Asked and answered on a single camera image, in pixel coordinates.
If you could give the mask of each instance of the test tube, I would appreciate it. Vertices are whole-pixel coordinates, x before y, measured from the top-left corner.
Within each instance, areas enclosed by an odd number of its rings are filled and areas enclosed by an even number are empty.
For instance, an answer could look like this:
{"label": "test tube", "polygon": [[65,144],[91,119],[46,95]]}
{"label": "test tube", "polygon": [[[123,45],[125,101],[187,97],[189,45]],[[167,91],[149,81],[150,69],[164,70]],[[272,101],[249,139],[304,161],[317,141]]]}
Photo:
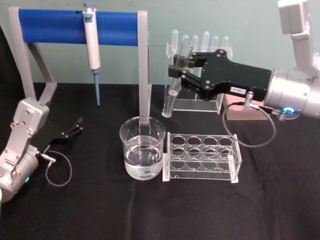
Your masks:
{"label": "test tube", "polygon": [[[193,51],[192,45],[182,44],[179,51],[178,59],[176,62],[178,63],[179,59],[188,58],[192,53],[192,51]],[[165,118],[170,118],[172,116],[174,105],[178,98],[180,90],[181,90],[181,78],[172,77],[171,84],[168,88],[168,92],[166,93],[166,99],[165,99],[164,107],[162,110],[162,116],[164,116]]]}
{"label": "test tube", "polygon": [[[192,40],[191,40],[191,45],[192,45],[192,48],[193,48],[193,52],[197,52],[198,50],[198,43],[199,43],[199,38],[197,35],[193,35],[192,36]],[[194,68],[191,68],[189,69],[190,70],[190,73],[194,73],[195,69]]]}
{"label": "test tube", "polygon": [[210,32],[205,31],[203,33],[203,37],[202,37],[202,44],[201,44],[200,52],[202,52],[202,53],[207,52],[209,40],[210,40]]}
{"label": "test tube", "polygon": [[192,45],[192,47],[193,47],[193,51],[194,51],[194,52],[197,52],[197,50],[198,50],[198,44],[199,44],[199,38],[198,38],[198,36],[197,36],[197,35],[193,35],[191,45]]}
{"label": "test tube", "polygon": [[213,36],[212,43],[211,43],[211,49],[210,49],[212,53],[218,49],[218,43],[219,43],[219,37]]}
{"label": "test tube", "polygon": [[229,45],[229,38],[227,36],[224,36],[222,39],[221,48],[227,51],[228,45]]}
{"label": "test tube", "polygon": [[184,34],[182,36],[182,42],[181,42],[182,45],[188,45],[189,44],[189,36],[187,34]]}
{"label": "test tube", "polygon": [[177,29],[174,29],[172,31],[172,37],[171,37],[172,55],[177,54],[177,51],[178,51],[178,37],[179,37],[179,31]]}

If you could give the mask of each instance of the blue pipette tip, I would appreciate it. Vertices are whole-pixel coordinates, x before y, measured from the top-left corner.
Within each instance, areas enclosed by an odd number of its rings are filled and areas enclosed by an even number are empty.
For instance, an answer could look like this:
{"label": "blue pipette tip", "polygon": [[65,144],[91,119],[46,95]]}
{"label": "blue pipette tip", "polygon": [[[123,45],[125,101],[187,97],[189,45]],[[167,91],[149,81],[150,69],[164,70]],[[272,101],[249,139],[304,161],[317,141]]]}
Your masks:
{"label": "blue pipette tip", "polygon": [[98,108],[100,108],[100,90],[99,90],[98,73],[93,73],[93,77],[94,77],[96,104],[97,104]]}

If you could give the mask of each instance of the pink block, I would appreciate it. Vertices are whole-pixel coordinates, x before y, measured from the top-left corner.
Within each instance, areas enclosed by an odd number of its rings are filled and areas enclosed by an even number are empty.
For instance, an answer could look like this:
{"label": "pink block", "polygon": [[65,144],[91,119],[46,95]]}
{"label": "pink block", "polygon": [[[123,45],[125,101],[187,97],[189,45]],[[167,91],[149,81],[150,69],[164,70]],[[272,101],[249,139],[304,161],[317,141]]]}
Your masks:
{"label": "pink block", "polygon": [[[232,103],[244,102],[244,101],[245,99],[243,97],[224,94],[223,106],[224,106],[224,109],[226,109],[228,105]],[[261,102],[261,101],[252,101],[252,103],[259,106],[264,105],[264,102]],[[226,111],[225,115],[226,115],[226,119],[228,120],[267,120],[266,116],[263,115],[262,112],[252,108],[239,106],[239,105],[231,106]]]}

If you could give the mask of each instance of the blue led light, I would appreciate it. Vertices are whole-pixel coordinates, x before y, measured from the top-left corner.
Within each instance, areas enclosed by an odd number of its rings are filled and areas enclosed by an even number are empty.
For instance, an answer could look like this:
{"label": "blue led light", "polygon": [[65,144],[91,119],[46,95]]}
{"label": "blue led light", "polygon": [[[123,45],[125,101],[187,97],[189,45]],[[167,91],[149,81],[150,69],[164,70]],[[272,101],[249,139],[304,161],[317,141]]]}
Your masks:
{"label": "blue led light", "polygon": [[292,107],[289,107],[289,106],[284,107],[284,108],[282,109],[282,111],[284,111],[284,112],[286,112],[286,113],[291,113],[291,114],[293,114],[293,113],[295,112],[295,110],[294,110]]}

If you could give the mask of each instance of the rack hole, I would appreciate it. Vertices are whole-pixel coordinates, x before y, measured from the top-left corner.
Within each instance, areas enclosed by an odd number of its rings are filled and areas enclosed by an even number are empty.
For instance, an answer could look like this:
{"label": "rack hole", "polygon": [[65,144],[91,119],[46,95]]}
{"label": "rack hole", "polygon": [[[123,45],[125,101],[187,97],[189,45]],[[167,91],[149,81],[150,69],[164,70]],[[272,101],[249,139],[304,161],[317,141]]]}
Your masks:
{"label": "rack hole", "polygon": [[204,152],[204,155],[207,158],[217,159],[219,157],[219,154],[216,150],[209,148]]}
{"label": "rack hole", "polygon": [[223,138],[220,139],[219,143],[222,146],[231,146],[232,140],[230,138],[223,137]]}
{"label": "rack hole", "polygon": [[203,162],[203,166],[208,170],[213,170],[216,167],[216,163],[212,159],[206,159]]}
{"label": "rack hole", "polygon": [[215,163],[215,168],[213,169],[216,173],[225,172],[225,170],[219,165],[218,162]]}
{"label": "rack hole", "polygon": [[171,141],[176,145],[183,145],[186,143],[186,140],[182,136],[174,136]]}
{"label": "rack hole", "polygon": [[198,162],[196,158],[191,158],[186,165],[192,170],[197,170],[201,166],[200,162]]}
{"label": "rack hole", "polygon": [[174,149],[172,149],[172,155],[176,156],[176,157],[181,157],[185,154],[185,150],[183,150],[180,147],[176,147]]}
{"label": "rack hole", "polygon": [[185,166],[185,162],[184,161],[175,161],[175,158],[174,158],[171,161],[171,166],[175,169],[182,169]]}
{"label": "rack hole", "polygon": [[225,149],[221,152],[221,157],[227,158],[230,155],[229,149]]}
{"label": "rack hole", "polygon": [[191,157],[196,157],[200,154],[200,150],[198,148],[195,147],[189,147],[187,149],[188,155]]}
{"label": "rack hole", "polygon": [[199,146],[201,144],[201,139],[197,136],[191,136],[188,138],[188,144]]}
{"label": "rack hole", "polygon": [[214,145],[217,145],[217,140],[211,136],[207,136],[204,140],[203,140],[203,143],[205,145],[211,145],[211,146],[214,146]]}

